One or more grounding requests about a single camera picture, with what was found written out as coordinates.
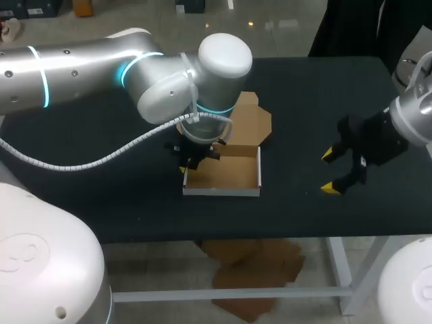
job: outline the box flap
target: box flap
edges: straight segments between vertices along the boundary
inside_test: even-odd
[[[259,146],[271,133],[271,114],[258,105],[237,105],[230,118],[234,129],[229,145]]]
[[[236,105],[258,105],[258,97],[255,92],[242,92]]]

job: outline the concrete floor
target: concrete floor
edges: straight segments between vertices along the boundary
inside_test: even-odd
[[[187,16],[176,14],[174,0],[98,0],[94,5],[93,18],[77,19],[65,6],[58,18],[23,21],[21,36],[12,44],[0,44],[0,49],[94,39],[141,27],[152,32],[166,53],[196,49],[206,35],[228,32],[245,40],[255,57],[306,56],[326,0],[234,0],[234,10],[228,9],[226,0],[207,0],[206,14]],[[432,50],[431,40],[431,33],[423,30],[405,57],[418,59]],[[323,239],[296,241],[306,255],[296,284],[332,284]],[[345,240],[354,271],[371,242],[372,238]],[[103,249],[115,292],[209,288],[218,268],[191,242],[112,244]],[[120,324],[243,323],[209,301],[119,304],[116,311]],[[371,296],[359,314],[349,318],[340,316],[333,298],[278,300],[258,323],[380,324],[381,320]]]
[[[416,236],[400,238],[403,246]],[[304,268],[295,286],[334,285],[325,241],[321,238],[291,239],[303,247]],[[345,238],[348,262],[356,273],[373,238]],[[114,292],[187,290],[211,288],[219,267],[192,242],[109,244],[103,246]],[[245,323],[212,305],[208,300],[145,302],[116,305],[119,324],[137,323]],[[258,324],[382,324],[375,295],[371,295],[354,317],[342,317],[336,298],[279,299],[275,308],[261,316]]]

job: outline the cable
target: cable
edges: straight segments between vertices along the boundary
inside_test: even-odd
[[[423,57],[420,59],[420,61],[418,61],[418,64],[416,65],[416,67],[414,68],[414,71],[412,73],[410,83],[408,84],[408,87],[406,88],[405,91],[407,91],[409,88],[412,88],[416,84],[417,78],[419,77],[419,74],[421,71],[421,68],[424,66],[424,64],[427,62],[427,60],[430,58],[432,58],[432,52],[424,54]]]
[[[105,164],[106,162],[108,162],[108,161],[120,156],[121,154],[125,153],[127,150],[131,149],[135,145],[141,143],[143,140],[146,140],[147,138],[149,138],[149,137],[151,137],[151,136],[153,136],[153,135],[155,135],[155,134],[157,134],[163,130],[166,130],[167,128],[170,128],[170,127],[184,121],[185,119],[190,119],[193,116],[194,116],[194,114],[188,113],[186,115],[177,117],[177,118],[175,118],[175,119],[173,119],[173,120],[171,120],[171,121],[169,121],[163,125],[160,125],[156,128],[153,128],[151,131],[135,138],[134,140],[130,141],[129,143],[122,146],[121,148],[119,148],[115,152],[112,152],[111,154],[107,155],[106,157],[103,157],[102,159],[99,159],[99,160],[96,160],[94,162],[87,163],[87,164],[81,164],[81,165],[60,166],[60,165],[53,165],[53,164],[49,164],[49,163],[45,163],[45,162],[33,159],[32,157],[28,157],[27,155],[22,154],[20,151],[18,151],[17,149],[15,149],[11,145],[9,145],[2,138],[0,138],[0,146],[2,148],[4,148],[7,152],[11,153],[14,157],[20,159],[21,161],[24,161],[24,162],[27,162],[31,165],[34,165],[35,167],[41,167],[43,169],[48,169],[48,170],[52,170],[52,171],[61,171],[61,172],[82,171],[82,170],[92,169],[93,167],[98,167],[102,164]],[[225,136],[225,138],[223,140],[227,142],[231,138],[232,129],[233,129],[233,122],[231,119],[226,118],[226,117],[222,117],[219,115],[213,115],[211,113],[202,113],[202,112],[199,112],[198,116],[203,117],[203,118],[217,119],[217,120],[220,120],[221,122],[227,122],[229,124],[229,129],[228,129],[227,135]]]

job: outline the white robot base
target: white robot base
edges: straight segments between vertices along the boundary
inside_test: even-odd
[[[90,228],[9,184],[0,184],[0,206],[0,323],[114,324]]]

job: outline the table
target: table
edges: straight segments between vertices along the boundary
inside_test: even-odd
[[[320,160],[338,139],[336,122],[347,113],[370,116],[398,95],[378,59],[257,59],[245,90],[255,91],[273,116],[273,133],[262,147],[260,198],[183,197],[182,174],[163,148],[175,130],[81,173],[40,170],[3,151],[0,160],[32,193],[86,222],[101,243],[328,237],[338,287],[179,294],[191,299],[343,296],[342,312],[355,313],[399,247],[389,236],[432,232],[429,154],[411,149],[383,167],[371,167],[366,186],[344,197],[320,191],[350,168],[348,155],[330,166]],[[1,136],[31,157],[73,165],[110,153],[150,128],[119,91],[7,116]],[[353,280],[340,236],[384,236]],[[155,298],[124,294],[115,299]],[[173,294],[157,297],[169,300]]]

